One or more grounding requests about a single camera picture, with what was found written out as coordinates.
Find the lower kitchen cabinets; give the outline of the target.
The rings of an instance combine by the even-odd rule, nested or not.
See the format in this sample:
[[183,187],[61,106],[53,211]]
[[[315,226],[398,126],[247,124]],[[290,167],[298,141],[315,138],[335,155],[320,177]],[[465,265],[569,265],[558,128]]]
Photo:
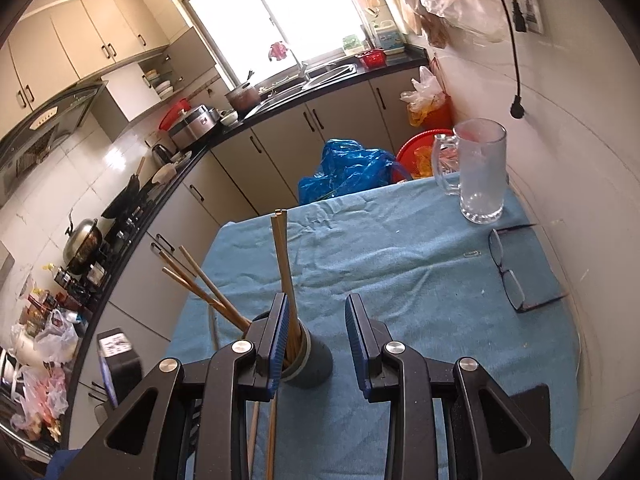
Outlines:
[[138,343],[147,367],[167,349],[188,293],[163,277],[157,253],[176,252],[183,243],[204,258],[224,224],[296,206],[297,183],[317,169],[327,140],[399,150],[416,131],[400,95],[411,89],[420,64],[401,61],[370,72],[341,67],[333,80],[322,77],[314,87],[283,92],[244,122],[216,131],[160,189],[90,309],[68,387],[64,444],[83,445],[98,426],[98,333],[123,330]]

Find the kitchen cabinets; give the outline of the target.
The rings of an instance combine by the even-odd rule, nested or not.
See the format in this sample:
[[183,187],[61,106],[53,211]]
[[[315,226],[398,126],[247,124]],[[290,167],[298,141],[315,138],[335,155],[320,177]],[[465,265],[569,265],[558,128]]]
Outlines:
[[68,387],[64,444],[83,445],[98,426],[98,333],[123,330],[138,343],[147,367],[167,349],[188,293],[163,277],[157,253],[176,252],[183,243],[204,258],[224,224],[296,206],[297,183],[317,169],[327,140],[399,150],[416,131],[400,95],[411,89],[420,64],[401,61],[370,72],[341,67],[333,80],[322,77],[314,87],[283,92],[244,122],[216,131],[160,189],[90,309]]
[[178,92],[214,67],[198,33],[175,40],[143,0],[70,0],[24,18],[1,47],[1,135],[62,91],[99,78],[107,104],[127,124],[171,96],[157,90],[164,77]]

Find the steel kitchen sink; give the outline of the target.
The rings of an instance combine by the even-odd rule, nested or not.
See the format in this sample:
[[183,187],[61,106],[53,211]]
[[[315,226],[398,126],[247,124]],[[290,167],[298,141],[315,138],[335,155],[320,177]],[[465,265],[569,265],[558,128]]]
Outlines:
[[298,84],[293,84],[291,87],[274,90],[269,93],[265,99],[262,99],[262,104],[282,101],[290,98],[291,96],[297,96],[300,92],[318,89],[326,84],[332,84],[334,81],[344,79],[348,76],[355,75],[356,73],[357,67],[355,64],[350,63],[336,66],[330,70],[325,70],[316,76],[308,76],[304,81],[299,82]]

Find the dark grey utensil cup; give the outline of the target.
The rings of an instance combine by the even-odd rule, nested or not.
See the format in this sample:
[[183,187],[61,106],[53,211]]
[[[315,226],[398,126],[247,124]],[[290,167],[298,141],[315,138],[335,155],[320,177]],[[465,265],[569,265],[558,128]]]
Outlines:
[[298,322],[300,328],[300,348],[291,364],[285,364],[286,343],[277,348],[276,356],[268,364],[277,368],[279,375],[269,378],[267,388],[270,396],[277,392],[280,382],[299,389],[313,389],[321,386],[332,374],[333,358],[329,347],[308,328]]

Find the steel wok with lid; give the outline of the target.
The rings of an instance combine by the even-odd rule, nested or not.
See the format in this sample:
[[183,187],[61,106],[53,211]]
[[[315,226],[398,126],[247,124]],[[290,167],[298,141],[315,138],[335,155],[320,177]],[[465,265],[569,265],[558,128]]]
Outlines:
[[103,234],[98,227],[98,219],[84,219],[74,224],[72,214],[68,214],[67,240],[63,249],[66,271],[80,275],[88,271],[96,260]]

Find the blue plastic bag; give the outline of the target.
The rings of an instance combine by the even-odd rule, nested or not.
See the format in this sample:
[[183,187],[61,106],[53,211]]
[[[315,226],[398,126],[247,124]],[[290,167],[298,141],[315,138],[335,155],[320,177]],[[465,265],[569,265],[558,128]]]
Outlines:
[[311,177],[298,181],[301,205],[382,188],[394,177],[412,180],[409,171],[390,152],[364,148],[350,139],[331,139],[322,150],[320,166]]

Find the black flat rectangular block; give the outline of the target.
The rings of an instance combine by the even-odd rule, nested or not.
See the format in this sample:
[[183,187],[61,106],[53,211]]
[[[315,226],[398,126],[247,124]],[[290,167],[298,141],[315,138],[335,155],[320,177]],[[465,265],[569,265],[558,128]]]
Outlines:
[[511,400],[532,422],[547,443],[551,437],[551,408],[549,387],[539,384],[533,388],[514,393]]

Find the red plastic basin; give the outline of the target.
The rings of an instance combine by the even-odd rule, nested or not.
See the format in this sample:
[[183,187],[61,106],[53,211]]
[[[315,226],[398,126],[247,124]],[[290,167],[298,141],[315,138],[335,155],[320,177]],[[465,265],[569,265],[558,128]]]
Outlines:
[[450,136],[451,129],[426,130],[409,139],[396,154],[392,171],[394,183],[429,178],[433,175],[432,151],[435,136]]

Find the clear glass beer mug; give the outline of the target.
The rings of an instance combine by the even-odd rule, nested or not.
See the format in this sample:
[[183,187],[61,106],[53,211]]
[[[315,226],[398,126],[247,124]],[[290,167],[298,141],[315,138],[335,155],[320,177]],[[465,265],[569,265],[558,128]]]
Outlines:
[[[458,183],[449,183],[439,157],[443,150],[457,150]],[[462,216],[475,224],[489,224],[501,215],[508,186],[506,176],[506,128],[486,118],[459,122],[451,134],[437,133],[432,147],[432,171],[436,184],[449,196],[457,196]]]

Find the white bowl on counter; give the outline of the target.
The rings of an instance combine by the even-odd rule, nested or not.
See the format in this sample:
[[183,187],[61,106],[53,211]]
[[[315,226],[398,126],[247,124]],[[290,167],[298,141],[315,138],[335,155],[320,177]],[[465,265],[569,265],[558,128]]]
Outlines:
[[230,110],[230,112],[224,112],[220,116],[220,122],[225,127],[230,127],[235,124],[239,119],[239,115],[235,110]]

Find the silver rice cooker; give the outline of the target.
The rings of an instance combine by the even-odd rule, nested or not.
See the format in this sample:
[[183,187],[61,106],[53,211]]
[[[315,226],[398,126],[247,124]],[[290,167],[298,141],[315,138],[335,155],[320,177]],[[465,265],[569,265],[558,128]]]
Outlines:
[[220,115],[218,110],[206,105],[199,105],[183,112],[169,128],[169,140],[179,151],[185,151],[189,146],[206,136],[210,130],[218,125]]

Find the red plastic lid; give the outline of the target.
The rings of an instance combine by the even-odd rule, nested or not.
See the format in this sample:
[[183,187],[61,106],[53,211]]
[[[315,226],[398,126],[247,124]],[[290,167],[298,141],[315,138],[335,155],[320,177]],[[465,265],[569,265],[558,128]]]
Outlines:
[[191,103],[187,99],[180,99],[172,104],[163,119],[160,121],[158,128],[162,131],[168,131],[172,125],[179,120],[182,115],[192,108]]

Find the range hood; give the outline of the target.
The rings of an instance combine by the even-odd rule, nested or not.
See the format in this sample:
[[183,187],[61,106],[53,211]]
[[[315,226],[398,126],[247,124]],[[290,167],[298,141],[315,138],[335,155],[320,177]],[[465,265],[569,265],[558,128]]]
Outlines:
[[82,125],[105,87],[99,80],[60,92],[1,140],[1,206],[35,166]]

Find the red small basket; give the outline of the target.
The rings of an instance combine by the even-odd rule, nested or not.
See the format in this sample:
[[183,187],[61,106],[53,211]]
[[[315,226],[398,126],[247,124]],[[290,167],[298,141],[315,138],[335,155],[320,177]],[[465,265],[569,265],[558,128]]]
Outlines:
[[383,49],[370,49],[357,55],[358,61],[366,70],[377,70],[386,66],[386,53]]

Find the hanging plastic bags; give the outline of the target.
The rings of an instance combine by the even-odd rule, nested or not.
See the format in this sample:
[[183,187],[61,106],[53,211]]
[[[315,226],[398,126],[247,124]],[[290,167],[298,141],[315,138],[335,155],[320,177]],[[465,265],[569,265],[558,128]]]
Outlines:
[[454,32],[478,44],[500,44],[509,39],[501,0],[401,0],[419,21],[427,43],[443,49]]

